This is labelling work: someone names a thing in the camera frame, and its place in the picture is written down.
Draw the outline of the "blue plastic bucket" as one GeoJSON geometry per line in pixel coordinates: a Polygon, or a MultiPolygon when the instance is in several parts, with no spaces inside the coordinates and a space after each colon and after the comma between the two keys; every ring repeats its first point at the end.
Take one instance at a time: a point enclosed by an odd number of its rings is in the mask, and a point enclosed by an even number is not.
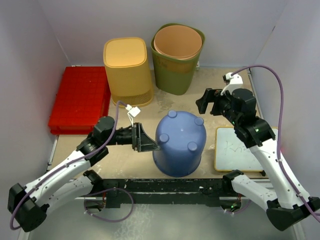
{"type": "Polygon", "coordinates": [[[169,110],[157,125],[155,139],[160,150],[152,157],[157,168],[171,177],[185,177],[201,163],[207,141],[202,117],[187,111],[169,110]]]}

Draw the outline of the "red plastic tray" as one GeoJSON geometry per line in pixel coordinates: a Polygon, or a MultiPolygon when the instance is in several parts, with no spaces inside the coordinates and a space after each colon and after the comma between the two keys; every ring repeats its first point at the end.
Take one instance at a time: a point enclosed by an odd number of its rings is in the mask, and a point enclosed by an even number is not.
{"type": "Polygon", "coordinates": [[[103,66],[67,66],[48,121],[53,135],[89,134],[108,115],[111,99],[103,66]]]}

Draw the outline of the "yellow ribbed waste basket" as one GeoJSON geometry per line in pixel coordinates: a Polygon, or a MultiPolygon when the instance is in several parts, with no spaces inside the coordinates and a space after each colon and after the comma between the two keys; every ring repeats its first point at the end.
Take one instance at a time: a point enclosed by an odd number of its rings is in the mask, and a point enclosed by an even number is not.
{"type": "Polygon", "coordinates": [[[103,49],[103,63],[113,103],[144,107],[154,97],[147,46],[139,37],[113,38],[103,49]]]}

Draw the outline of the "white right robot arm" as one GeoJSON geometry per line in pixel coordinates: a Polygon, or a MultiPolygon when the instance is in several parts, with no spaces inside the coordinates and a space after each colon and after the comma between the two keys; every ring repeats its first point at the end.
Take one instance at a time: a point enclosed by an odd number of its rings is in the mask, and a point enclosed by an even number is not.
{"type": "Polygon", "coordinates": [[[246,196],[266,212],[269,221],[280,231],[308,216],[320,219],[316,214],[320,208],[319,197],[310,196],[282,154],[277,152],[280,135],[257,116],[257,101],[250,90],[237,88],[229,92],[207,88],[195,103],[200,114],[204,114],[208,104],[213,103],[210,114],[223,116],[233,125],[235,135],[258,160],[273,186],[268,190],[240,170],[233,170],[223,176],[222,190],[226,195],[239,193],[246,196]]]}

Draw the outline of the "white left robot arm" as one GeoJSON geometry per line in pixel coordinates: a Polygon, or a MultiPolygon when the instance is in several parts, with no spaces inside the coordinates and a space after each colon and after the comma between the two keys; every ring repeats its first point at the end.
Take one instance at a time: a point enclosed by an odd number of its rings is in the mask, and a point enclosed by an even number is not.
{"type": "Polygon", "coordinates": [[[160,149],[141,123],[120,129],[116,129],[116,124],[117,119],[110,116],[100,118],[93,131],[63,162],[25,186],[13,185],[7,205],[10,228],[16,230],[14,222],[17,222],[25,232],[33,231],[48,215],[73,199],[101,194],[103,180],[90,168],[107,156],[108,145],[131,145],[137,152],[160,149]]]}

